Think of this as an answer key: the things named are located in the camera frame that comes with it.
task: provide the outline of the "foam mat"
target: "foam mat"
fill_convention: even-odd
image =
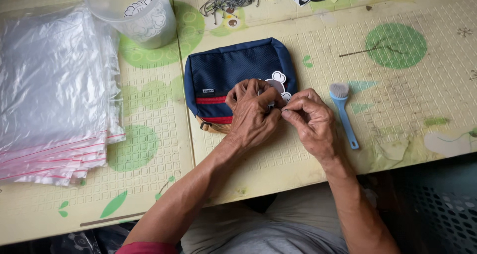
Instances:
[[[77,1],[0,0],[0,12]],[[283,42],[299,89],[313,87],[333,109],[329,84],[350,84],[346,110],[361,149],[344,145],[360,173],[477,150],[475,0],[338,0],[302,8],[291,0],[260,0],[259,7],[238,8],[237,19],[218,16],[217,25],[198,12],[207,0],[172,1],[178,21],[173,43],[141,50],[121,40],[126,142],[109,147],[109,166],[90,172],[77,188],[0,186],[0,245],[139,219],[223,138],[201,131],[187,110],[182,60],[239,42],[268,37]],[[391,60],[379,50],[351,54],[394,32],[425,48]],[[266,145],[242,158],[207,202],[325,180],[294,128],[281,121]]]

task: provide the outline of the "gray string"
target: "gray string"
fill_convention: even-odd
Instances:
[[[229,13],[227,8],[235,9],[237,7],[244,7],[253,3],[254,0],[208,0],[204,5],[202,5],[199,9],[199,12],[203,16],[207,16],[209,13],[214,15],[214,24],[217,25],[217,18],[215,13],[217,10],[222,10],[222,18],[225,18],[225,14],[230,14],[237,18],[236,15]]]

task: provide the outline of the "person's right hand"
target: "person's right hand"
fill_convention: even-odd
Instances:
[[[295,126],[305,149],[323,165],[338,155],[333,111],[312,88],[294,94],[281,116]]]

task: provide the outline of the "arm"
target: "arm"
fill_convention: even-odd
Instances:
[[[257,96],[260,89],[264,93]],[[179,242],[218,181],[231,171],[233,162],[265,141],[276,129],[280,110],[274,108],[265,115],[271,101],[280,108],[284,105],[277,90],[265,81],[252,79],[238,83],[226,98],[234,115],[230,133],[199,165],[165,192],[136,224],[123,245]]]
[[[282,109],[309,153],[321,164],[333,192],[350,253],[398,254],[386,225],[361,192],[353,169],[340,157],[333,111],[313,89],[301,91]]]

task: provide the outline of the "brush handle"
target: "brush handle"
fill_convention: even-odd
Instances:
[[[352,149],[359,148],[358,141],[356,140],[356,137],[355,137],[355,133],[353,132],[353,128],[351,128],[351,123],[348,118],[348,114],[346,113],[346,110],[344,110],[344,104],[346,103],[346,100],[333,100],[333,101],[340,111],[341,123],[343,124],[344,131],[346,131],[346,136],[348,137],[351,148]]]

